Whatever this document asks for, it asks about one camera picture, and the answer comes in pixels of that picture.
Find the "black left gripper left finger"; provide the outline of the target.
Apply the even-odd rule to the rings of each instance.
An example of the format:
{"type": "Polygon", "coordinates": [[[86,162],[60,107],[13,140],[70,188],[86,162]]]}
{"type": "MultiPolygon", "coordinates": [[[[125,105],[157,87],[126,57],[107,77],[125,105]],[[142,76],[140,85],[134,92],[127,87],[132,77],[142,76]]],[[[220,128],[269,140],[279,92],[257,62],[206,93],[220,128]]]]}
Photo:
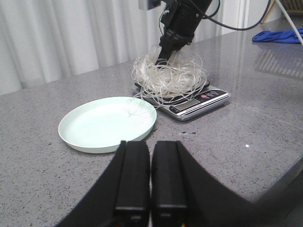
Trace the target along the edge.
{"type": "Polygon", "coordinates": [[[146,227],[150,154],[144,141],[122,141],[92,188],[57,226],[146,227]]]}

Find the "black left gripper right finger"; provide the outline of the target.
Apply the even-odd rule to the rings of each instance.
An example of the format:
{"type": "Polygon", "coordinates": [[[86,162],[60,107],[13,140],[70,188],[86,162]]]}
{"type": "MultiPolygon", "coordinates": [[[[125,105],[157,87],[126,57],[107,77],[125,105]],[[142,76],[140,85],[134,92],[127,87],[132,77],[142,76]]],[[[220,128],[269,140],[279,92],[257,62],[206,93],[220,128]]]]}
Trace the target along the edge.
{"type": "Polygon", "coordinates": [[[179,141],[158,141],[152,156],[155,227],[300,227],[303,177],[250,202],[212,177],[179,141]]]}

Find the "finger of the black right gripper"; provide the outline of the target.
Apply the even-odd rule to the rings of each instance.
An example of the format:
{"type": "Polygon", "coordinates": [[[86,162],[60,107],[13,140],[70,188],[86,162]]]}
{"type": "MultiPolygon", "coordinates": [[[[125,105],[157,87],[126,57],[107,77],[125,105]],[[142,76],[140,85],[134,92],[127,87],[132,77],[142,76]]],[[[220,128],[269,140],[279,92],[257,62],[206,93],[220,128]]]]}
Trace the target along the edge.
{"type": "Polygon", "coordinates": [[[176,50],[170,47],[165,47],[163,46],[161,48],[160,54],[156,60],[155,65],[157,66],[158,69],[163,69],[164,66],[167,65],[170,57],[176,50]]]}

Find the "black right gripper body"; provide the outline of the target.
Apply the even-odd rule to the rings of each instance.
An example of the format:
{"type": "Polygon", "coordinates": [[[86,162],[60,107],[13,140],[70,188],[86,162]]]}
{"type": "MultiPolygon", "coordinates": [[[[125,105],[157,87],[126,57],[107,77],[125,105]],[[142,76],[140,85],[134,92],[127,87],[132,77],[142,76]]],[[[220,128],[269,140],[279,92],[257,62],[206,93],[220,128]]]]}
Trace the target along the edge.
{"type": "Polygon", "coordinates": [[[161,19],[164,34],[160,37],[163,51],[180,50],[191,44],[196,28],[211,4],[210,0],[166,0],[166,12],[161,19]]]}

